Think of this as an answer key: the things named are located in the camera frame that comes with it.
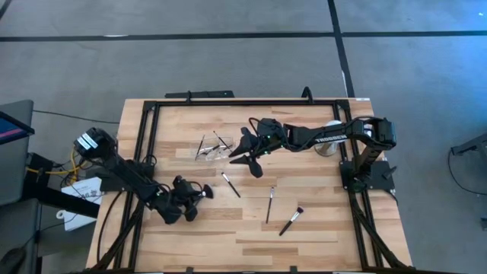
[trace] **wooden tabletop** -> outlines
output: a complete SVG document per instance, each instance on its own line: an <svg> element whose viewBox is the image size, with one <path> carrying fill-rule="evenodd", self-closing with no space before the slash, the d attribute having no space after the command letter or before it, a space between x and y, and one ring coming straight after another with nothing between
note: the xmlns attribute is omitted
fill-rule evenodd
<svg viewBox="0 0 487 274"><path fill-rule="evenodd" d="M127 100L120 122L119 153L127 159L134 154L143 100ZM373 115L369 100L350 99L352 116ZM313 149L292 153L284 149L261 157L264 176L256 179L245 165L228 161L195 162L191 147L202 136L213 135L240 140L240 128L249 127L248 118L275 118L310 128L323 126L333 119L328 106L301 107L162 107L154 156L156 181L172 184L176 175L213 188L214 199L198 204L193 222L184 217L166 225L156 211L145 209L136 270L186 271L287 271L297 266L304 271L360 269L352 214L347 193L342 189L338 164L339 152L319 156ZM144 148L147 147L149 114ZM352 155L350 144L347 144ZM239 193L238 199L226 181L224 171ZM270 187L275 187L269 223L266 224ZM411 264L399 211L384 191L369 192L379 235L397 257ZM96 263L96 249L101 223L115 193L106 195L100 206L87 267ZM108 218L101 241L101 254L115 240L120 229L125 194L116 202ZM300 206L304 213L281 237L279 231ZM364 239L369 264L373 264L367 233ZM127 266L129 236L124 249Z"/></svg>

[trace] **brush handle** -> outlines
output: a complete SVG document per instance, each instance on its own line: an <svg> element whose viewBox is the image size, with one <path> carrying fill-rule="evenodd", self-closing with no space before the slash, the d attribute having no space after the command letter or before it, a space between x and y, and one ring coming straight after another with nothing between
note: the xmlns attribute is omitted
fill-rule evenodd
<svg viewBox="0 0 487 274"><path fill-rule="evenodd" d="M228 181L228 184L230 185L231 189L234 190L235 194L237 194L238 198L240 198L240 194L238 194L238 191L234 188L234 185L230 183L230 181Z"/></svg>
<svg viewBox="0 0 487 274"><path fill-rule="evenodd" d="M272 203L272 198L269 198L269 207L267 208L266 224L269 223L269 213L271 212L271 203Z"/></svg>
<svg viewBox="0 0 487 274"><path fill-rule="evenodd" d="M281 230L281 232L279 232L279 236L282 236L284 234L284 232L286 232L288 230L288 228L291 226L291 224L292 224L292 221L288 221L286 226L284 226L284 228Z"/></svg>

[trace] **monitor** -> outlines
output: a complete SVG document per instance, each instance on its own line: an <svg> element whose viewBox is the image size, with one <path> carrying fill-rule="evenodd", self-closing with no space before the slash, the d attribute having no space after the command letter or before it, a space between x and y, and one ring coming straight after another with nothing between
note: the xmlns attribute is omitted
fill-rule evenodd
<svg viewBox="0 0 487 274"><path fill-rule="evenodd" d="M21 121L0 111L0 145L12 142L29 135L33 135L34 130Z"/></svg>

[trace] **white cylinder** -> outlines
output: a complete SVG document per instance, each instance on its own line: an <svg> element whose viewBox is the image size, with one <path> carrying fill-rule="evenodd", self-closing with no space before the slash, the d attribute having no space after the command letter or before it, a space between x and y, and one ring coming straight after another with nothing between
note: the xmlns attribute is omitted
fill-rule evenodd
<svg viewBox="0 0 487 274"><path fill-rule="evenodd" d="M341 123L342 123L342 121L331 120L328 123L326 123L325 126L334 126L334 125L339 125ZM328 156L334 155L336 152L336 149L338 148L338 144L341 142L344 142L344 141L345 141L345 139L339 140L339 141L334 141L334 142L325 142L325 143L321 143L321 144L316 144L314 146L314 150L317 152L317 154L319 154L321 156L328 157Z"/></svg>

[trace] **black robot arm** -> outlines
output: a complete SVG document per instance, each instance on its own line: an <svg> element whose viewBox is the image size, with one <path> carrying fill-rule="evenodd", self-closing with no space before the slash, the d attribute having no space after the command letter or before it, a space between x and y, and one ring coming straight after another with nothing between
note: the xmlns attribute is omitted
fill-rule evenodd
<svg viewBox="0 0 487 274"><path fill-rule="evenodd" d="M213 197L209 186L194 190L191 182L181 176L174 179L172 190L147 177L140 164L117 154L116 140L102 129L89 129L75 141L75 150L84 159L115 174L149 209L157 210L166 224L173 224L181 215L185 215L187 221L194 220L198 213L197 201Z"/></svg>
<svg viewBox="0 0 487 274"><path fill-rule="evenodd" d="M257 129L252 124L257 121ZM312 148L316 144L335 142L344 139L357 139L366 144L362 154L354 159L355 172L358 180L370 177L371 165L384 150L390 150L396 145L394 125L387 119L375 117L358 117L348 123L334 126L324 126L308 129L303 126L281 125L275 119L261 120L250 118L250 125L254 128L253 135L248 128L242 128L243 134L239 146L230 157L247 153L231 161L232 164L248 164L250 173L255 177L263 175L262 168L256 162L262 155L285 148L299 152Z"/></svg>

